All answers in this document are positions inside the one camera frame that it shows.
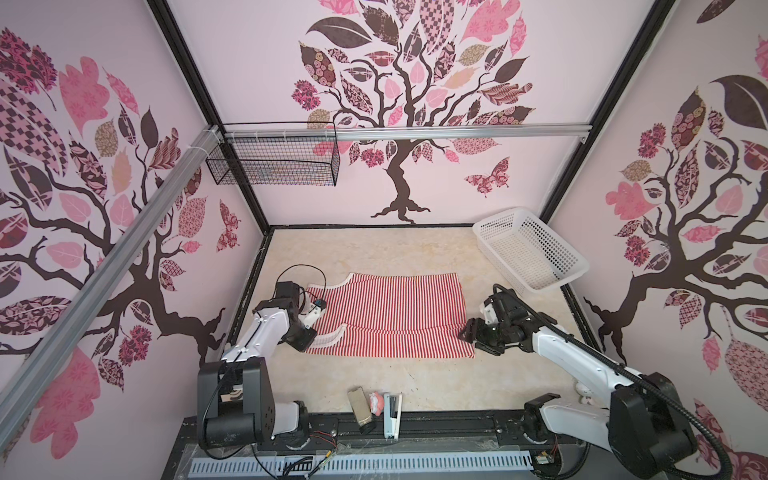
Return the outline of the red white striped tank top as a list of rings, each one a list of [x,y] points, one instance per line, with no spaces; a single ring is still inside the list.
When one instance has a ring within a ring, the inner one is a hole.
[[[466,303],[455,273],[377,276],[351,273],[340,284],[309,292],[326,302],[309,354],[355,358],[472,358],[459,338]]]

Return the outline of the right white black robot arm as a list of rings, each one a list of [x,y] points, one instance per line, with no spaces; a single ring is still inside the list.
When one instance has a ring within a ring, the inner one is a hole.
[[[513,348],[536,354],[577,382],[578,401],[547,393],[525,403],[522,430],[530,442],[570,436],[613,453],[643,479],[697,452],[690,421],[671,405],[679,399],[676,388],[663,375],[612,361],[501,285],[480,311],[460,329],[460,340],[495,356]]]

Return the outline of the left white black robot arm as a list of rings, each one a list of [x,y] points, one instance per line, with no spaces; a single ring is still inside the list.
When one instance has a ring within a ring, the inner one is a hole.
[[[280,344],[305,352],[317,332],[304,324],[302,288],[276,284],[260,302],[244,340],[220,360],[204,364],[197,377],[197,442],[201,449],[241,448],[275,439],[292,449],[309,440],[309,418],[301,401],[275,400],[268,359]]]

